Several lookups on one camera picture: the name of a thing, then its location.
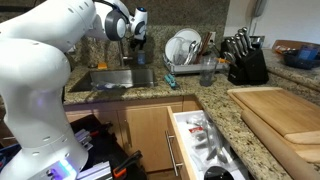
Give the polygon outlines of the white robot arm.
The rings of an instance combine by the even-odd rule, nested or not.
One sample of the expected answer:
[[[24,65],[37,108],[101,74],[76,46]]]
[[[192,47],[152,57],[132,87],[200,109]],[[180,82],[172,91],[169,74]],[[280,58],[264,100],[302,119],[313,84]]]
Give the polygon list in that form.
[[[67,120],[61,91],[71,67],[65,53],[83,36],[145,39],[147,10],[120,0],[46,0],[0,24],[0,95],[4,122],[21,150],[0,180],[40,180],[49,171],[74,180],[88,160]]]

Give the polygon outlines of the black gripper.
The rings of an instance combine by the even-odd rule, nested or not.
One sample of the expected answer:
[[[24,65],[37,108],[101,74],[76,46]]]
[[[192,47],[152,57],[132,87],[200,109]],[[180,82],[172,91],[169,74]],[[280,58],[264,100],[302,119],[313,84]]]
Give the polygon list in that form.
[[[139,50],[142,50],[145,43],[146,43],[146,36],[143,36],[142,39],[136,39],[134,36],[131,36],[129,38],[129,47],[131,48],[132,51],[134,51],[136,47],[138,47]]]

